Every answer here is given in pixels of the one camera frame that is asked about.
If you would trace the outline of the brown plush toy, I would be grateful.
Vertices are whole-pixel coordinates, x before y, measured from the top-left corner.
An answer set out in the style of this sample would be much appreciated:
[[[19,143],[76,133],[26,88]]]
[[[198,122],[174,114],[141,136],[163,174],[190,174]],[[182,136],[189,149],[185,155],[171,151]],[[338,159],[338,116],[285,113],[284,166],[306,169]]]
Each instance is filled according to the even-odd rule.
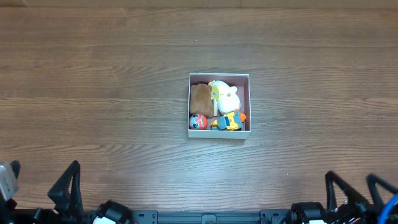
[[[208,84],[200,83],[191,86],[189,106],[191,114],[201,113],[207,118],[214,117],[211,91],[212,86]]]

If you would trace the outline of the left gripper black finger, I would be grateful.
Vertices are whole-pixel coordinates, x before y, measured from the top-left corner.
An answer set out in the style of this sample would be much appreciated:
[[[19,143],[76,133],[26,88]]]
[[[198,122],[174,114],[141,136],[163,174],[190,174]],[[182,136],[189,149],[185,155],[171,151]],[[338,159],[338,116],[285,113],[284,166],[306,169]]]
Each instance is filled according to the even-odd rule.
[[[80,168],[80,163],[73,161],[47,193],[55,204],[54,209],[61,215],[83,214]]]
[[[20,162],[18,160],[14,160],[14,161],[10,162],[10,167],[11,167],[11,171],[12,171],[12,174],[10,175],[10,177],[17,180],[19,177],[20,170],[21,170]]]

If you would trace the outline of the white plush duck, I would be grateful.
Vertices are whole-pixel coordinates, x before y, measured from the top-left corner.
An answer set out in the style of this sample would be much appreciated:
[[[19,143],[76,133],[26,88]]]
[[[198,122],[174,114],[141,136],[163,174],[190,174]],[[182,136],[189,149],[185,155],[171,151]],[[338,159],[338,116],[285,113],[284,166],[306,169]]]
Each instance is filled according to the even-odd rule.
[[[229,86],[226,82],[221,80],[213,80],[208,84],[210,86],[217,86],[220,91],[218,113],[221,113],[222,115],[232,111],[240,111],[244,113],[242,110],[243,104],[238,96],[238,88],[236,86]]]

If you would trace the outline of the orange toy ball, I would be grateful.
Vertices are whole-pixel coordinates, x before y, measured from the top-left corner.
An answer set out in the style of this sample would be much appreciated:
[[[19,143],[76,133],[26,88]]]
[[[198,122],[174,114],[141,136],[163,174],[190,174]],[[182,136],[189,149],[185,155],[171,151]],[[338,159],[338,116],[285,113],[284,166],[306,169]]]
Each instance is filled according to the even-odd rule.
[[[189,119],[189,128],[196,130],[205,130],[208,127],[208,119],[201,113],[191,115]]]

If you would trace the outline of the yellow toy truck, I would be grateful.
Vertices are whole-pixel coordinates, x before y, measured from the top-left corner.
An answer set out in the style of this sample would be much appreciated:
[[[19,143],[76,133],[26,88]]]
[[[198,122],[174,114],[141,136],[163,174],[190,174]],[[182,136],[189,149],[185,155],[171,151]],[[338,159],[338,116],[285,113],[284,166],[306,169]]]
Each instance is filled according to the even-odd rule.
[[[211,123],[212,130],[236,131],[242,130],[246,115],[240,111],[232,111],[220,116]]]

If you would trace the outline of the yellow wooden rattle drum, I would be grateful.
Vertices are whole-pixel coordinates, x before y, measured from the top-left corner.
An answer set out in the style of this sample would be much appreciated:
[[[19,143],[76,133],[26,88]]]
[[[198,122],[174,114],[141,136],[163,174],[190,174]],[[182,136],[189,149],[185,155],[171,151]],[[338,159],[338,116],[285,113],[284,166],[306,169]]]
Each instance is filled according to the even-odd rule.
[[[212,86],[211,99],[213,100],[213,116],[218,115],[218,100],[220,98],[220,91],[217,86]]]

